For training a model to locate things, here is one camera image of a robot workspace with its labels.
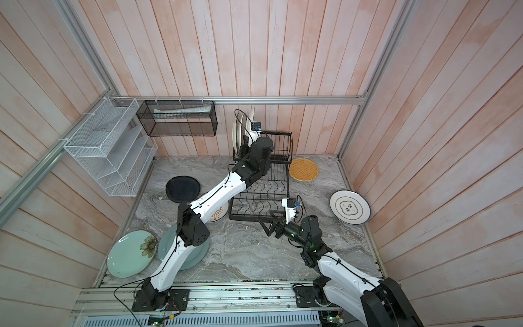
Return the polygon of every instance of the yellow round placemat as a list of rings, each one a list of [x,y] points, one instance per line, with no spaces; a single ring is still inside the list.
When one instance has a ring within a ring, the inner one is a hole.
[[[289,167],[289,175],[300,182],[310,182],[318,177],[318,166],[309,159],[296,158]]]

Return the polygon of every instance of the white storage rack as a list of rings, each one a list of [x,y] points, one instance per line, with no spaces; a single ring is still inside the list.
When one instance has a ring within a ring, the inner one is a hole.
[[[158,146],[128,129],[138,111],[135,98],[108,97],[71,136],[66,151],[111,196],[136,196]]]

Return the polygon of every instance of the dish rack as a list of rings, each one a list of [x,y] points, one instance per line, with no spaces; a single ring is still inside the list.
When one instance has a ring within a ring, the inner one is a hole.
[[[292,134],[266,132],[266,136],[274,144],[270,169],[265,176],[229,201],[231,220],[273,222],[275,218],[285,217],[281,200],[289,197]],[[233,159],[239,160],[236,154],[233,154]]]
[[[135,98],[108,97],[65,144],[65,150],[111,196],[136,196],[158,146],[141,126],[129,129]]]

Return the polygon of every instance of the marble countertop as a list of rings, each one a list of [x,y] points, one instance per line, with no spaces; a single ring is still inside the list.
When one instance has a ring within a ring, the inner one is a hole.
[[[299,182],[289,177],[290,195],[301,195],[308,214],[317,215],[323,241],[340,257],[370,275],[379,276],[362,227],[349,225],[334,217],[329,199],[346,189],[333,155],[307,155],[319,167],[318,177]],[[178,175],[196,178],[201,194],[212,189],[228,173],[231,157],[169,157],[155,162],[140,204],[128,232],[143,229],[158,239],[177,221],[178,204],[167,199],[165,184]],[[319,274],[303,263],[300,249],[289,245],[287,238],[267,237],[257,222],[229,220],[228,216],[207,223],[211,245],[207,255],[195,267],[180,271],[176,282],[218,280],[314,279]],[[120,279],[110,277],[108,283],[128,283],[149,276],[160,261],[157,257],[140,274]]]

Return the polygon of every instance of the wooden wall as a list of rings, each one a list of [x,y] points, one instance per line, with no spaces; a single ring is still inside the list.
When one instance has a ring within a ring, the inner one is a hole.
[[[52,0],[0,1],[0,197],[104,92]],[[60,325],[129,202],[67,155],[0,231],[2,325]]]
[[[358,95],[404,0],[71,0],[118,91],[129,96]],[[351,105],[253,106],[295,153],[338,153]],[[231,155],[237,106],[216,137],[157,138],[159,155]],[[251,106],[240,106],[249,111]]]
[[[523,324],[522,35],[521,0],[422,1],[343,157],[425,325]]]

